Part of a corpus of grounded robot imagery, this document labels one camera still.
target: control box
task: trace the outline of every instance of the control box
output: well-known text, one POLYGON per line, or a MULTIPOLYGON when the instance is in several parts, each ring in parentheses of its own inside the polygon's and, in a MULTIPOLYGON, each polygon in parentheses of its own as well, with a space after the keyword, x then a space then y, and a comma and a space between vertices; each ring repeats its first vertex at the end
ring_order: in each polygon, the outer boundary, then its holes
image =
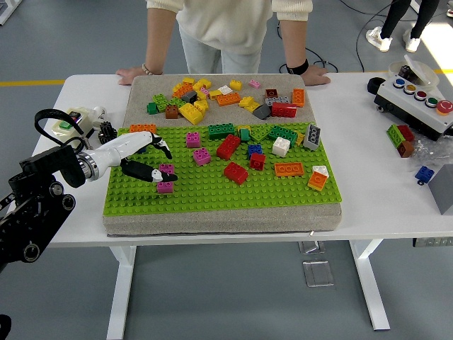
POLYGON ((399 75, 379 86, 374 102, 378 111, 390 112, 431 140, 453 133, 453 104, 399 75))

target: red button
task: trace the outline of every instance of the red button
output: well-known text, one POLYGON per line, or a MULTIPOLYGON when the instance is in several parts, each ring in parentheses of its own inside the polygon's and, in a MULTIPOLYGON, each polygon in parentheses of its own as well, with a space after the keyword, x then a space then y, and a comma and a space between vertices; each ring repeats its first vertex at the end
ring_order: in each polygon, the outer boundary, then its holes
POLYGON ((453 111, 453 103, 451 101, 440 101, 437 103, 436 110, 440 115, 448 115, 453 111))

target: person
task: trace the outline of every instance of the person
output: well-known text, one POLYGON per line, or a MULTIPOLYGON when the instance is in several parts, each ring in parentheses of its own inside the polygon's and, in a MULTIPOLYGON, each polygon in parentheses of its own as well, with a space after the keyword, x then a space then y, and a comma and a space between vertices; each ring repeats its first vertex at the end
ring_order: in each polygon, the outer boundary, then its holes
POLYGON ((327 84, 327 69, 306 59, 306 26, 311 0, 158 0, 147 1, 147 52, 141 67, 119 69, 119 84, 136 76, 160 75, 178 21, 188 71, 216 73, 219 61, 225 74, 258 73, 266 23, 277 13, 287 69, 300 74, 307 86, 327 84))
MULTIPOLYGON (((403 34, 403 41, 406 44, 406 51, 416 52, 420 44, 420 36, 426 25, 430 22, 439 0, 422 0, 415 26, 408 29, 403 34)), ((370 44, 377 47, 381 52, 387 52, 393 38, 390 38, 396 24, 403 18, 409 9, 411 0, 392 0, 389 13, 383 26, 378 26, 373 30, 367 31, 367 40, 370 44)))

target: round button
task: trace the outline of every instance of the round button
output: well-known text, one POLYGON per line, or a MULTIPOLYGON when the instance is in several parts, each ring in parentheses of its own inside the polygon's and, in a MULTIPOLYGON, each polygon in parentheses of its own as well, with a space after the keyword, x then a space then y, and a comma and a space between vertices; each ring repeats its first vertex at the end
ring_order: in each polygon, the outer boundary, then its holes
POLYGON ((429 97, 426 101, 425 101, 425 105, 428 107, 428 108, 435 108, 437 106, 437 102, 438 100, 436 98, 433 98, 433 97, 429 97))
POLYGON ((394 81, 394 86, 397 88, 397 89, 402 89, 404 87, 404 84, 406 82, 404 80, 402 80, 401 78, 397 78, 395 79, 394 81))
POLYGON ((440 101, 437 103, 436 111, 440 115, 448 115, 453 111, 453 103, 451 101, 440 101))
POLYGON ((415 94, 415 99, 418 101, 424 101, 426 99, 426 92, 419 91, 415 94))
POLYGON ((406 87, 404 88, 404 93, 405 94, 414 94, 415 90, 416 90, 416 88, 414 85, 406 85, 406 87))

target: shoe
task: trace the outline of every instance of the shoe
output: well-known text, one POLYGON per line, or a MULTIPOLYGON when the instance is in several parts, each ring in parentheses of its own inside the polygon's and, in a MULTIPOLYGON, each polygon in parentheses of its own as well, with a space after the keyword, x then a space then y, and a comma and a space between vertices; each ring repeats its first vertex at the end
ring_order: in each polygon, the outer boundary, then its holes
POLYGON ((406 43, 406 51, 414 53, 420 44, 420 38, 411 38, 411 28, 403 34, 403 40, 406 43))
POLYGON ((367 31, 367 40, 368 42, 376 46, 377 49, 381 52, 387 52, 390 48, 390 43, 392 38, 381 38, 382 26, 378 26, 373 30, 367 31))

